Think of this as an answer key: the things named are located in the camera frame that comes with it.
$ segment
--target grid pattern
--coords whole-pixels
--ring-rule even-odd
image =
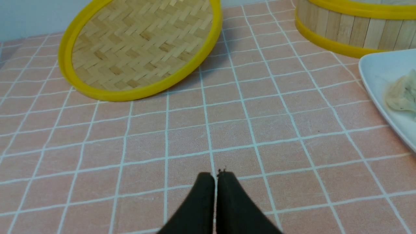
[[[62,34],[0,44],[0,233],[155,233],[227,168],[287,234],[416,233],[414,153],[358,60],[314,46],[275,0],[224,9],[188,78],[109,103],[59,72]]]

